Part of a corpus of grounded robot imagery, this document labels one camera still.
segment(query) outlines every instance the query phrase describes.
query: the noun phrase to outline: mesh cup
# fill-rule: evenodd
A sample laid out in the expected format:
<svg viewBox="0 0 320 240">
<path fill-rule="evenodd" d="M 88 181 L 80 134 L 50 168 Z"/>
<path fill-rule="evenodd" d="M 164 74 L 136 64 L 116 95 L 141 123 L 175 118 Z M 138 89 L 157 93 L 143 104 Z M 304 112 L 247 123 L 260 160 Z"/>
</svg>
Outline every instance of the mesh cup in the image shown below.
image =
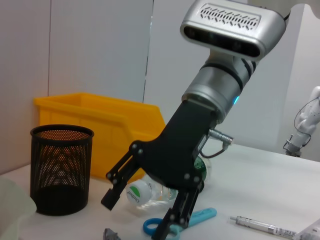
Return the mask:
<svg viewBox="0 0 320 240">
<path fill-rule="evenodd" d="M 63 216 L 88 203 L 94 132 L 75 125 L 31 130 L 30 196 L 37 212 Z"/>
</svg>

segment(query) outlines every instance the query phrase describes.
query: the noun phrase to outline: blue scissors handle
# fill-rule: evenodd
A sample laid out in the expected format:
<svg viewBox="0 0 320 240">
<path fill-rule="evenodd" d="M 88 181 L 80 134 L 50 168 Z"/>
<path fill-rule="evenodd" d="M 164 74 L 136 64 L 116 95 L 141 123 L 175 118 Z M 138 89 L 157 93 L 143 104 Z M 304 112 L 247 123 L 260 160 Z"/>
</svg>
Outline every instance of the blue scissors handle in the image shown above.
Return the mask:
<svg viewBox="0 0 320 240">
<path fill-rule="evenodd" d="M 217 215 L 217 210 L 210 207 L 210 208 L 206 208 L 206 209 L 203 209 L 203 210 L 200 210 L 200 211 L 195 211 L 192 215 L 191 215 L 191 218 L 190 218 L 190 221 L 189 221 L 189 227 L 192 227 L 196 224 L 199 224 L 205 220 L 208 220 L 210 218 L 213 218 Z M 149 228 L 148 226 L 151 225 L 151 224 L 160 224 L 162 221 L 161 218 L 150 218 L 148 219 L 147 221 L 145 221 L 143 223 L 143 231 L 152 236 L 155 232 L 156 232 L 156 227 L 154 228 Z M 178 225 L 171 225 L 170 226 L 170 231 L 176 235 L 175 237 L 173 238 L 167 238 L 167 240 L 178 240 L 179 237 L 180 237 L 180 232 L 183 231 L 184 228 L 178 226 Z"/>
<path fill-rule="evenodd" d="M 161 218 L 150 218 L 147 221 L 143 223 L 143 231 L 148 234 L 149 236 L 152 236 L 156 232 L 156 227 L 149 228 L 148 226 L 151 224 L 160 224 L 162 222 Z"/>
</svg>

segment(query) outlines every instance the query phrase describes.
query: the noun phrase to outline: plastic bottle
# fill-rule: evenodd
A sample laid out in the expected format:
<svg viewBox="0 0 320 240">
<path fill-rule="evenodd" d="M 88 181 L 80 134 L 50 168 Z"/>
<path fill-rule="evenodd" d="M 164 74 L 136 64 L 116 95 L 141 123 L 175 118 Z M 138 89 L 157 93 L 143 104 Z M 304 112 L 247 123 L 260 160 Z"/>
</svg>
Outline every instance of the plastic bottle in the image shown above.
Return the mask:
<svg viewBox="0 0 320 240">
<path fill-rule="evenodd" d="M 209 159 L 198 156 L 194 161 L 194 167 L 201 171 L 204 182 L 210 178 L 211 163 Z M 126 196 L 129 202 L 141 208 L 173 202 L 172 200 L 176 198 L 177 194 L 177 190 L 162 186 L 147 174 L 126 187 Z"/>
</svg>

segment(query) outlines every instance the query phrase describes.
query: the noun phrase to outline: pen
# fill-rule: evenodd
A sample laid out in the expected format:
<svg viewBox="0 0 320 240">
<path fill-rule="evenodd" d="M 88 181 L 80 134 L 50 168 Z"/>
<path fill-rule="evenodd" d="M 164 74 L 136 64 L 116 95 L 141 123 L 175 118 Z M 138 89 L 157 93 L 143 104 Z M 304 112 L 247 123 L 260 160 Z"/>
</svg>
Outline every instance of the pen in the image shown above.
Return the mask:
<svg viewBox="0 0 320 240">
<path fill-rule="evenodd" d="M 297 234 L 297 232 L 295 231 L 286 230 L 278 226 L 270 225 L 261 221 L 256 221 L 247 217 L 231 216 L 230 219 L 234 220 L 235 223 L 238 225 L 245 226 L 251 229 L 256 229 L 265 233 L 281 236 L 287 239 L 293 239 L 293 237 Z"/>
</svg>

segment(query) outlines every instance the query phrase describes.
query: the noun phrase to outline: white wall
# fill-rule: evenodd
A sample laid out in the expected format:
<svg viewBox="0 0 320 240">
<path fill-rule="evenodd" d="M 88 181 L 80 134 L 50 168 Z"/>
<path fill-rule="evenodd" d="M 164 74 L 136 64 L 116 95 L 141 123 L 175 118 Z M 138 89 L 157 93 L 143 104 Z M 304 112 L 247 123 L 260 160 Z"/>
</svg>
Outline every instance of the white wall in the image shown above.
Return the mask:
<svg viewBox="0 0 320 240">
<path fill-rule="evenodd" d="M 0 174 L 30 161 L 33 98 L 48 94 L 50 0 L 0 1 Z"/>
<path fill-rule="evenodd" d="M 290 134 L 295 133 L 294 119 L 310 97 L 314 87 L 320 86 L 320 19 L 317 19 L 311 8 L 304 8 L 301 31 L 298 38 L 294 63 L 288 86 L 283 118 L 278 139 L 278 152 Z M 310 143 L 302 149 L 302 157 L 320 161 L 320 129 L 312 135 Z"/>
<path fill-rule="evenodd" d="M 49 94 L 141 102 L 152 0 L 52 0 Z"/>
<path fill-rule="evenodd" d="M 194 0 L 155 1 L 144 100 L 160 107 L 166 122 L 209 55 L 185 41 L 180 24 Z M 286 33 L 260 62 L 238 103 L 217 128 L 248 147 L 274 151 L 292 71 L 303 5 L 292 9 Z"/>
</svg>

